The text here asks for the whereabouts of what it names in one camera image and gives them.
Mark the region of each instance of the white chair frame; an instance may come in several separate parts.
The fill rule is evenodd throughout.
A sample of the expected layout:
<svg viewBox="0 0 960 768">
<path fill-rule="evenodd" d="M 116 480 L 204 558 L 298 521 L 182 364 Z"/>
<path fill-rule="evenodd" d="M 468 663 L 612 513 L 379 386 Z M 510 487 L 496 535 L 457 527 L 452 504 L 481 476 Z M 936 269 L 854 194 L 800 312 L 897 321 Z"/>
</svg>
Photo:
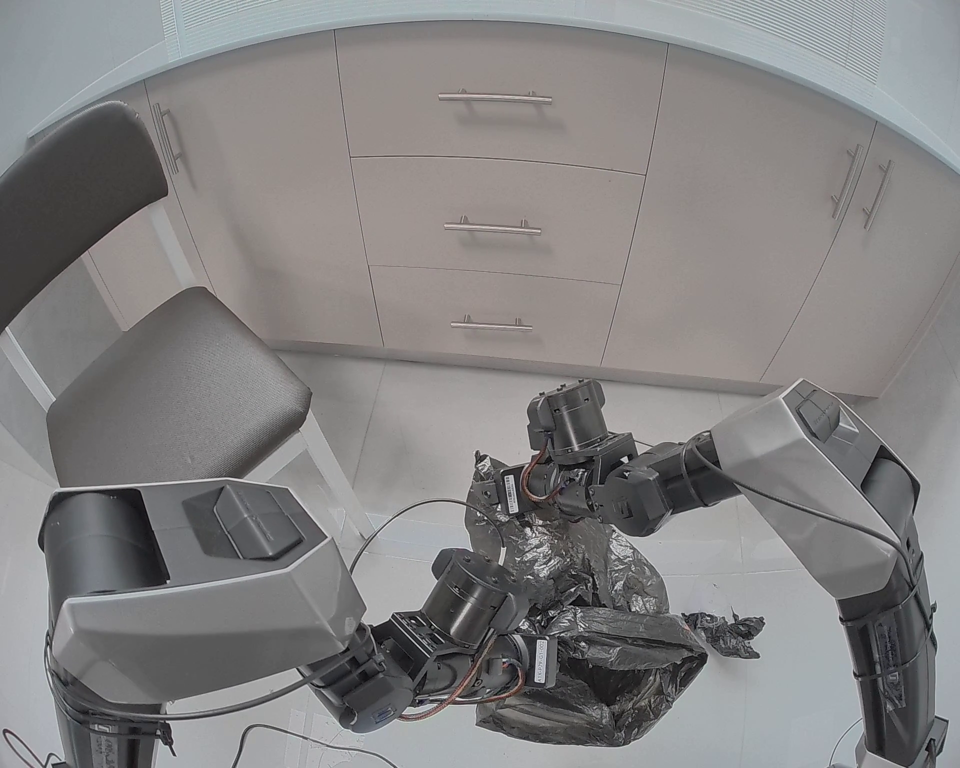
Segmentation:
<svg viewBox="0 0 960 768">
<path fill-rule="evenodd" d="M 180 247 L 180 241 L 170 224 L 170 218 L 163 207 L 163 202 L 152 203 L 147 207 L 147 210 L 156 236 L 163 248 L 163 253 L 166 255 L 180 287 L 191 288 L 200 285 L 201 283 L 190 267 L 190 262 L 187 261 L 186 255 L 183 253 L 183 248 Z M 53 393 L 36 371 L 33 363 L 30 362 L 23 351 L 23 347 L 17 343 L 9 328 L 5 328 L 0 333 L 0 350 L 10 360 L 13 369 L 23 380 L 23 383 L 27 385 L 27 389 L 43 407 L 43 410 L 48 410 L 55 399 Z M 310 454 L 310 458 L 335 497 L 331 501 L 338 504 L 343 511 L 346 523 L 343 532 L 344 543 L 347 543 L 348 540 L 362 542 L 368 539 L 373 533 L 373 526 L 364 512 L 353 486 L 344 474 L 343 468 L 333 455 L 333 451 L 330 450 L 330 443 L 326 441 L 324 432 L 317 424 L 312 411 L 307 413 L 306 421 L 300 430 L 254 467 L 246 479 L 261 483 L 267 482 L 300 456 L 303 451 Z"/>
</svg>

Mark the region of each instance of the chair seat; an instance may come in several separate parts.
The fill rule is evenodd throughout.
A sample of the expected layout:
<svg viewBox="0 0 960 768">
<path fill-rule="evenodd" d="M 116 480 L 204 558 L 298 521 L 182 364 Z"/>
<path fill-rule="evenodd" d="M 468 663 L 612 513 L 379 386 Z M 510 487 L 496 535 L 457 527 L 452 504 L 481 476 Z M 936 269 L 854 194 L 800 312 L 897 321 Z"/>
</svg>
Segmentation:
<svg viewBox="0 0 960 768">
<path fill-rule="evenodd" d="M 151 312 L 47 412 L 64 487 L 244 477 L 306 420 L 310 390 L 205 288 Z"/>
</svg>

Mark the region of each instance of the metal bar handle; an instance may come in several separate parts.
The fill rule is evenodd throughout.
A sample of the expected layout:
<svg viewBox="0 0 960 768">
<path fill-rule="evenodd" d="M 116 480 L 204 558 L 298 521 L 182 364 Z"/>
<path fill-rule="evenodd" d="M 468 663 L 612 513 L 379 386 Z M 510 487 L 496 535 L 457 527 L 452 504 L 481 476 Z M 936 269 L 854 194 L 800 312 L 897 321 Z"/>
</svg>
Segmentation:
<svg viewBox="0 0 960 768">
<path fill-rule="evenodd" d="M 530 333 L 534 329 L 532 325 L 524 325 L 523 320 L 516 318 L 513 324 L 509 323 L 475 323 L 470 319 L 470 315 L 464 315 L 459 321 L 455 320 L 450 324 L 451 328 L 467 328 L 468 330 L 519 330 L 524 333 Z"/>
<path fill-rule="evenodd" d="M 510 104 L 553 104 L 552 96 L 529 93 L 467 93 L 461 88 L 456 93 L 438 93 L 442 102 L 508 102 Z"/>
<path fill-rule="evenodd" d="M 883 181 L 880 182 L 880 188 L 876 191 L 874 204 L 869 208 L 863 209 L 863 212 L 867 214 L 867 221 L 863 223 L 863 228 L 867 231 L 870 231 L 870 225 L 874 222 L 876 214 L 880 210 L 880 203 L 883 202 L 883 195 L 887 191 L 887 184 L 890 183 L 890 177 L 893 176 L 894 173 L 894 161 L 887 160 L 886 165 L 880 165 L 880 170 L 883 171 Z"/>
<path fill-rule="evenodd" d="M 170 110 L 161 108 L 159 103 L 152 104 L 150 110 L 154 116 L 156 135 L 159 136 L 160 139 L 160 151 L 163 153 L 163 158 L 167 162 L 167 170 L 170 171 L 171 176 L 175 176 L 180 172 L 178 160 L 183 157 L 183 152 L 175 153 L 173 144 L 170 143 L 170 133 L 167 132 L 167 124 L 163 120 L 164 117 L 170 114 Z"/>
<path fill-rule="evenodd" d="M 856 173 L 857 167 L 860 165 L 860 158 L 863 157 L 863 145 L 856 145 L 856 152 L 852 150 L 847 150 L 847 154 L 851 157 L 850 168 L 847 169 L 847 177 L 843 181 L 843 189 L 840 190 L 840 196 L 830 195 L 830 199 L 833 200 L 836 205 L 833 207 L 833 218 L 840 218 L 840 211 L 843 210 L 844 203 L 847 201 L 847 195 L 850 194 L 850 188 L 853 186 L 853 176 Z"/>
<path fill-rule="evenodd" d="M 519 227 L 510 227 L 504 224 L 471 224 L 466 216 L 461 216 L 459 222 L 446 222 L 444 229 L 454 232 L 497 232 L 499 234 L 543 234 L 540 227 L 531 227 L 526 219 L 520 220 Z"/>
</svg>

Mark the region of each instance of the countertop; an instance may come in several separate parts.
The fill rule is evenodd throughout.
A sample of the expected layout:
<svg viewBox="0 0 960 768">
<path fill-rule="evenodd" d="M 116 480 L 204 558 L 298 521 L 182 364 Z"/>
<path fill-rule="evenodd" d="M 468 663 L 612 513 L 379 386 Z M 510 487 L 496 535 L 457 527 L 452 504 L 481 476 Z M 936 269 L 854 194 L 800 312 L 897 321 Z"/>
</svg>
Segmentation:
<svg viewBox="0 0 960 768">
<path fill-rule="evenodd" d="M 366 24 L 481 19 L 649 37 L 808 85 L 902 133 L 960 173 L 960 10 L 952 0 L 157 0 L 163 40 L 30 131 L 193 60 Z"/>
</svg>

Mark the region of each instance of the white countertop edge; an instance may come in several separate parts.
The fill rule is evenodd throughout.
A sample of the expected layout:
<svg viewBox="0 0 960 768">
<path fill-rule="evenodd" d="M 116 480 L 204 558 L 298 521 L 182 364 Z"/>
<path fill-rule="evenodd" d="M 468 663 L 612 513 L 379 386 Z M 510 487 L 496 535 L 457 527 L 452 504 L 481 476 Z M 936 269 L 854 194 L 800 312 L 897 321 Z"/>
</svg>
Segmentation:
<svg viewBox="0 0 960 768">
<path fill-rule="evenodd" d="M 522 2 L 521 0 L 516 5 L 533 5 L 534 3 L 535 0 L 529 0 L 528 2 Z M 439 0 L 426 0 L 426 2 L 422 0 L 421 2 L 396 0 L 396 4 L 398 6 L 425 5 L 428 7 L 442 5 Z M 603 7 L 589 9 L 595 11 L 590 14 L 561 15 L 556 10 L 552 10 L 552 12 L 536 10 L 504 12 L 498 9 L 495 12 L 490 12 L 489 5 L 490 2 L 483 2 L 483 0 L 471 0 L 471 2 L 460 3 L 460 7 L 456 10 L 443 6 L 441 8 L 426 8 L 421 11 L 373 12 L 362 16 L 330 12 L 325 18 L 314 23 L 271 30 L 262 35 L 238 37 L 222 45 L 172 61 L 168 60 L 167 57 L 166 42 L 161 41 L 110 70 L 102 78 L 64 102 L 37 123 L 28 135 L 33 138 L 77 109 L 102 99 L 127 85 L 146 80 L 182 64 L 205 59 L 247 45 L 283 37 L 373 24 L 411 21 L 515 21 L 557 24 L 646 37 L 750 64 L 758 69 L 780 75 L 787 80 L 806 85 L 869 115 L 914 141 L 944 162 L 953 171 L 960 173 L 960 155 L 953 151 L 916 115 L 909 112 L 875 85 L 840 66 L 832 64 L 828 60 L 810 54 L 788 40 L 774 38 L 759 30 L 735 22 L 687 9 L 666 6 L 657 3 L 656 0 L 640 0 L 634 6 L 626 8 L 622 7 L 622 4 L 617 5 L 615 7 L 616 12 L 613 14 L 617 16 L 615 20 L 603 18 L 602 14 L 597 12 L 604 10 Z M 636 16 L 636 21 L 628 18 L 631 15 Z"/>
</svg>

